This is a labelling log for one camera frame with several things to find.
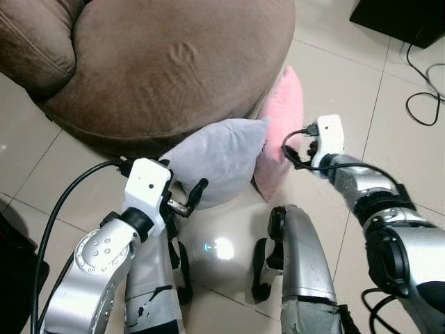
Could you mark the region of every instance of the black electrical cord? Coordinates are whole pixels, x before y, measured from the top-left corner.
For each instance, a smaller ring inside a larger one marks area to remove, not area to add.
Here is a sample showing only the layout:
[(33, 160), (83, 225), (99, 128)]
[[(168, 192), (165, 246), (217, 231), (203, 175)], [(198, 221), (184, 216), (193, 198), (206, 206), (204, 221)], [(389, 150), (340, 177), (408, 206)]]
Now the black electrical cord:
[[(419, 73), (419, 75), (426, 81), (426, 83), (431, 87), (431, 89), (435, 92), (435, 94), (432, 94), (432, 93), (429, 93), (429, 92), (420, 92), (420, 93), (416, 93), (416, 94), (411, 95), (411, 96), (406, 100), (406, 103), (405, 103), (406, 111), (408, 112), (408, 115), (410, 115), (410, 117), (411, 117), (413, 120), (415, 120), (416, 122), (418, 122), (419, 124), (425, 125), (426, 127), (432, 127), (434, 124), (437, 123), (437, 120), (439, 119), (440, 104), (441, 104), (442, 102), (445, 102), (445, 100), (444, 100), (444, 98), (443, 98), (444, 95), (441, 94), (441, 93), (439, 92), (439, 90), (437, 89), (437, 87), (431, 82), (431, 78), (430, 78), (430, 70), (431, 70), (432, 68), (436, 67), (436, 66), (444, 66), (445, 64), (444, 64), (444, 63), (437, 63), (437, 64), (434, 64), (434, 65), (431, 65), (431, 66), (426, 70), (426, 73), (424, 74), (424, 73), (422, 73), (416, 66), (414, 66), (414, 65), (411, 63), (411, 60), (410, 60), (410, 51), (411, 51), (411, 47), (412, 47), (412, 44), (410, 45), (410, 47), (408, 47), (408, 50), (407, 50), (407, 52), (406, 52), (406, 60), (407, 60), (408, 64), (410, 64), (410, 66), (411, 66), (417, 73)], [(419, 96), (419, 95), (429, 96), (429, 97), (433, 98), (434, 100), (437, 100), (437, 106), (436, 106), (436, 114), (435, 114), (435, 118), (434, 118), (434, 120), (433, 120), (431, 123), (426, 123), (426, 122), (424, 122), (424, 121), (418, 119), (416, 116), (414, 116), (414, 114), (413, 114), (412, 111), (411, 111), (411, 108), (410, 108), (410, 101), (411, 101), (411, 99), (412, 99), (413, 97), (416, 97), (416, 96)]]
[(383, 298), (377, 303), (376, 306), (374, 306), (371, 311), (371, 315), (369, 316), (369, 329), (371, 330), (371, 334), (377, 334), (374, 327), (375, 320), (377, 319), (377, 312), (380, 311), (386, 304), (391, 303), (394, 300), (396, 300), (396, 297), (394, 295), (390, 295)]
[(348, 164), (338, 164), (338, 165), (333, 165), (333, 166), (328, 166), (328, 167), (311, 167), (311, 166), (303, 164), (301, 161), (298, 161), (297, 159), (294, 159), (292, 157), (291, 153), (292, 152), (295, 153), (295, 151), (293, 150), (293, 148), (291, 148), (290, 146), (286, 145), (287, 141), (292, 136), (295, 136), (296, 134), (310, 134), (310, 135), (313, 135), (313, 134), (309, 133), (307, 131), (307, 129), (301, 129), (301, 130), (297, 130), (297, 131), (291, 132), (283, 140), (283, 144), (281, 146), (281, 149), (282, 149), (282, 151), (284, 153), (284, 156), (287, 159), (289, 159), (294, 165), (297, 165), (299, 168), (307, 169), (307, 170), (310, 170), (310, 171), (325, 171), (325, 170), (332, 170), (332, 169), (346, 168), (346, 167), (365, 167), (365, 168), (369, 168), (369, 169), (375, 170), (376, 172), (379, 172), (383, 176), (387, 177), (392, 183), (394, 183), (394, 186), (397, 186), (398, 182), (389, 173), (385, 172), (383, 169), (380, 169), (380, 168), (375, 167), (373, 165), (366, 164), (364, 162), (351, 162), (351, 163), (348, 163)]
[(51, 230), (53, 228), (54, 222), (56, 221), (57, 215), (63, 206), (63, 203), (66, 201), (69, 194), (76, 188), (76, 186), (79, 185), (85, 178), (93, 174), (94, 172), (97, 172), (100, 169), (103, 169), (107, 166), (117, 166), (119, 167), (122, 164), (121, 161), (106, 161), (101, 164), (98, 164), (86, 172), (84, 172), (82, 175), (80, 175), (78, 178), (76, 178), (73, 183), (71, 183), (68, 188), (63, 192), (62, 196), (58, 199), (56, 205), (53, 208), (53, 211), (51, 213), (51, 216), (48, 219), (48, 223), (46, 228), (44, 229), (42, 241), (40, 242), (39, 251), (37, 255), (37, 262), (35, 265), (35, 271), (34, 271), (34, 282), (33, 282), (33, 291), (32, 291), (32, 302), (31, 302), (31, 334), (38, 334), (38, 306), (39, 306), (39, 293), (38, 293), (38, 281), (39, 281), (39, 274), (40, 274), (40, 267), (43, 263), (43, 258), (45, 256), (45, 251), (47, 249), (48, 241), (49, 241), (49, 235), (51, 234)]
[[(369, 312), (373, 312), (373, 308), (368, 304), (368, 301), (366, 300), (366, 295), (372, 294), (374, 292), (382, 292), (381, 289), (375, 287), (373, 289), (367, 289), (362, 292), (362, 301), (365, 307), (368, 309)], [(396, 331), (391, 325), (389, 325), (385, 320), (379, 317), (377, 313), (375, 314), (375, 318), (391, 333), (393, 334), (401, 334), (400, 332)]]
[(74, 260), (74, 251), (71, 253), (70, 257), (66, 261), (65, 265), (63, 266), (62, 270), (60, 271), (60, 274), (57, 277), (56, 282), (54, 283), (53, 289), (51, 290), (51, 293), (49, 294), (47, 303), (44, 305), (44, 308), (42, 310), (42, 314), (40, 315), (40, 319), (38, 321), (38, 330), (40, 332), (40, 329), (43, 325), (43, 320), (45, 319), (45, 315), (48, 311), (49, 302), (51, 301), (52, 296), (54, 295), (54, 292), (56, 292), (58, 286), (62, 283), (63, 278), (65, 277), (66, 273), (68, 272), (68, 269), (71, 266), (71, 263)]

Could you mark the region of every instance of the pink pillow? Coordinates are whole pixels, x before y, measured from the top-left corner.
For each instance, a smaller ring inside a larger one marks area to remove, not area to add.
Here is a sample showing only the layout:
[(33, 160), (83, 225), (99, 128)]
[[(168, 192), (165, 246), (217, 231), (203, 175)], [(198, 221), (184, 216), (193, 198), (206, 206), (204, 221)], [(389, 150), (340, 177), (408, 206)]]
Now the pink pillow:
[[(257, 157), (254, 180), (264, 200), (269, 202), (291, 169), (290, 161), (281, 150), (284, 137), (302, 128), (303, 91), (292, 67), (285, 69), (280, 80), (269, 92), (258, 116), (265, 117), (270, 118), (270, 125), (263, 150)], [(294, 136), (287, 145), (297, 150), (300, 141), (300, 136)]]

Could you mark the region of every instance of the brown sofa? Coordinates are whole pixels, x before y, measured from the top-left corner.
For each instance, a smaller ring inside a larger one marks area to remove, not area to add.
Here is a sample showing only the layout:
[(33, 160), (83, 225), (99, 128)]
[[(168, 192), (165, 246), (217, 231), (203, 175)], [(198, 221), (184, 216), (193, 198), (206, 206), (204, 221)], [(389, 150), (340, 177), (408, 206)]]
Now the brown sofa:
[(0, 0), (0, 71), (95, 149), (156, 157), (253, 112), (294, 0)]

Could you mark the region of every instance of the tile floor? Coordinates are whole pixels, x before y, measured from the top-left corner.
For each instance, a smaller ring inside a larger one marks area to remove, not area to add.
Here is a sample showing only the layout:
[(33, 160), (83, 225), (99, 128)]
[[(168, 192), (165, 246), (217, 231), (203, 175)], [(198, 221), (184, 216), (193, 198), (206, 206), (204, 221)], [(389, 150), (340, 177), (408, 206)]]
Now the tile floor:
[[(422, 127), (405, 112), (406, 98), (425, 89), (405, 62), (407, 45), (348, 21), (354, 0), (297, 1), (294, 40), (285, 65), (292, 65), (305, 89), (305, 122), (338, 113), (346, 152), (376, 164), (407, 185), (419, 210), (445, 228), (445, 115), (434, 127)], [(444, 62), (445, 38), (426, 50), (413, 48), (422, 70)], [(444, 89), (444, 72), (434, 72)], [(413, 108), (432, 117), (434, 102), (420, 98)], [(46, 119), (26, 93), (0, 74), (0, 211), (21, 232), (39, 242), (51, 208), (65, 187), (106, 157), (89, 150)], [(67, 201), (47, 251), (51, 273), (42, 303), (63, 263), (81, 236), (96, 228), (111, 210), (119, 210), (125, 180), (112, 168), (94, 175)], [(195, 298), (183, 308), (188, 333), (280, 333), (280, 280), (270, 299), (256, 304), (250, 295), (254, 243), (266, 236), (270, 210), (287, 203), (312, 218), (338, 299), (347, 303), (362, 333), (368, 313), (359, 294), (372, 287), (367, 276), (364, 240), (358, 222), (327, 182), (300, 171), (272, 203), (252, 187), (236, 199), (195, 212), (181, 222), (180, 239), (191, 260)], [(234, 247), (230, 261), (203, 251), (205, 243), (226, 238)], [(107, 333), (121, 333), (124, 283), (117, 292)], [(382, 312), (402, 333), (418, 333), (398, 303)], [(378, 327), (379, 333), (388, 333)]]

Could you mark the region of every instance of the fabric upholstery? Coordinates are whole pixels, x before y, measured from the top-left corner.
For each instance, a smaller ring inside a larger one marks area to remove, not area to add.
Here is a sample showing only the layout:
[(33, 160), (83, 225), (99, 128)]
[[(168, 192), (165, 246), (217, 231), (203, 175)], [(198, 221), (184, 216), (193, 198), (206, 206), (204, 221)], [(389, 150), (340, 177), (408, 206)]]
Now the fabric upholstery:
[(208, 179), (197, 209), (214, 207), (234, 198), (249, 184), (268, 126), (268, 118), (213, 123), (189, 136), (160, 160), (170, 161), (168, 168), (182, 183), (187, 196), (200, 179)]
[[(269, 92), (259, 118), (270, 118), (263, 150), (257, 158), (254, 181), (266, 202), (272, 200), (291, 170), (290, 161), (282, 152), (284, 138), (295, 130), (302, 129), (303, 90), (292, 67)], [(298, 150), (301, 136), (291, 137), (287, 145)]]
[(159, 157), (253, 111), (294, 23), (294, 0), (93, 0), (74, 26), (75, 74), (54, 96), (31, 96), (98, 150)]
[(76, 59), (71, 30), (83, 0), (1, 0), (0, 71), (36, 95), (60, 90)]

